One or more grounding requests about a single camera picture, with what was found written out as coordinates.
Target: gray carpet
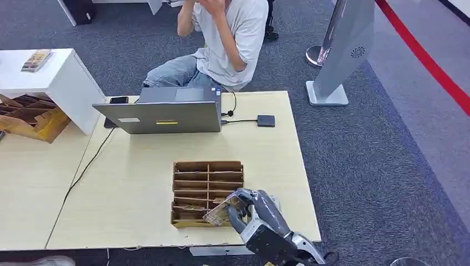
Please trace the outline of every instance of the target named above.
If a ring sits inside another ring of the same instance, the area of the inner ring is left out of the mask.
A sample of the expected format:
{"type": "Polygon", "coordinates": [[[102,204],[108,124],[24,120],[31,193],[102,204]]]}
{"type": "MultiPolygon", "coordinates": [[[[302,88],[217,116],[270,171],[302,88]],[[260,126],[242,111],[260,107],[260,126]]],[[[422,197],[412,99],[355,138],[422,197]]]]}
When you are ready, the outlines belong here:
{"type": "MultiPolygon", "coordinates": [[[[470,95],[470,27],[438,0],[390,4],[440,67],[470,95]]],[[[375,17],[374,50],[368,60],[470,228],[468,115],[413,55],[380,10],[375,17]]]]}
{"type": "MultiPolygon", "coordinates": [[[[318,71],[303,54],[322,40],[330,0],[275,3],[281,38],[263,46],[246,90],[289,91],[324,240],[319,247],[338,250],[338,265],[385,266],[403,256],[433,266],[470,265],[468,229],[368,63],[344,83],[349,106],[308,105],[304,83],[318,71]]],[[[137,94],[151,68],[204,44],[200,35],[176,36],[177,12],[163,7],[152,16],[145,4],[101,5],[93,24],[73,28],[55,0],[3,1],[0,49],[73,47],[106,95],[137,94]]],[[[110,265],[261,262],[254,256],[193,258],[187,249],[148,248],[111,250],[110,265]]]]}

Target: shoe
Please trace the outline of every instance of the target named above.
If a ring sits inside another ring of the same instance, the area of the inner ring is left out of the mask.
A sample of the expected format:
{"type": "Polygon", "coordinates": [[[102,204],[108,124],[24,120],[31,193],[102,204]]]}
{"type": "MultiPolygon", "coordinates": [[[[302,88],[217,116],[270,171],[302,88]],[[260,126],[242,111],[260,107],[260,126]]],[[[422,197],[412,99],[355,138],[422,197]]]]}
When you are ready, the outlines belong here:
{"type": "Polygon", "coordinates": [[[277,40],[279,39],[279,34],[275,32],[265,32],[264,34],[264,40],[277,40]]]}
{"type": "Polygon", "coordinates": [[[0,262],[0,266],[75,266],[75,261],[66,256],[49,256],[32,262],[0,262]]]}

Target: cardboard pieces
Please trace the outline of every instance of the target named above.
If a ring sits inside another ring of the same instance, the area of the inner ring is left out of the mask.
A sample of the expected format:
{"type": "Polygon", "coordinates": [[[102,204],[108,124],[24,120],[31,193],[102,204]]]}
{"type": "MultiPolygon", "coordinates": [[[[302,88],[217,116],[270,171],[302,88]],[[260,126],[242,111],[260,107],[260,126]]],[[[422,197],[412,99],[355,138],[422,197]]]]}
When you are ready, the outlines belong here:
{"type": "MultiPolygon", "coordinates": [[[[214,227],[203,216],[244,185],[239,161],[175,162],[171,224],[176,228],[214,227]]],[[[221,226],[231,226],[229,221],[221,226]]]]}
{"type": "Polygon", "coordinates": [[[9,99],[0,94],[0,130],[52,143],[70,123],[50,99],[22,95],[9,99]]]}

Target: carpet floor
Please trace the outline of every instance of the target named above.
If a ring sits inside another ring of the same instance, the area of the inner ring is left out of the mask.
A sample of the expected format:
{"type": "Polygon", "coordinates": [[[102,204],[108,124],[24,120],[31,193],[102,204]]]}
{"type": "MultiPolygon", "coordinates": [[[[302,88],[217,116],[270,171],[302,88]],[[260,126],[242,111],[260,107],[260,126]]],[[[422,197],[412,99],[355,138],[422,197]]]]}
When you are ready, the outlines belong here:
{"type": "MultiPolygon", "coordinates": [[[[404,256],[432,266],[470,265],[468,229],[368,63],[344,82],[349,106],[308,104],[305,81],[318,70],[304,53],[321,43],[332,10],[330,0],[277,0],[280,39],[263,46],[245,89],[289,92],[324,240],[319,248],[338,250],[344,266],[385,266],[404,256]]],[[[149,70],[203,46],[201,35],[176,35],[177,12],[164,6],[152,16],[146,4],[102,4],[92,24],[72,27],[55,0],[2,1],[0,49],[74,48],[106,95],[135,95],[149,70]]],[[[193,258],[187,249],[146,248],[111,250],[110,265],[260,263],[254,256],[193,258]]]]}

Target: robotic hand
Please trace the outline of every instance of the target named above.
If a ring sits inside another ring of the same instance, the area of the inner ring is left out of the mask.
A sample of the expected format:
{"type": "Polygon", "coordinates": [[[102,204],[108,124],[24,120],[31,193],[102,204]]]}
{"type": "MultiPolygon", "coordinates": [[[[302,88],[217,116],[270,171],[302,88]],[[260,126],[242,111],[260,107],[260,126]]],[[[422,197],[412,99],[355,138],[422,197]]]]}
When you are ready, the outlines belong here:
{"type": "Polygon", "coordinates": [[[322,256],[311,241],[289,229],[273,200],[263,190],[237,189],[234,194],[246,207],[239,209],[228,206],[228,217],[233,228],[240,234],[246,247],[253,253],[277,266],[332,266],[339,257],[337,252],[322,256]],[[252,215],[249,206],[253,205],[256,214],[252,215]],[[248,215],[248,224],[243,217],[248,215]],[[334,255],[331,262],[326,259],[334,255]]]}

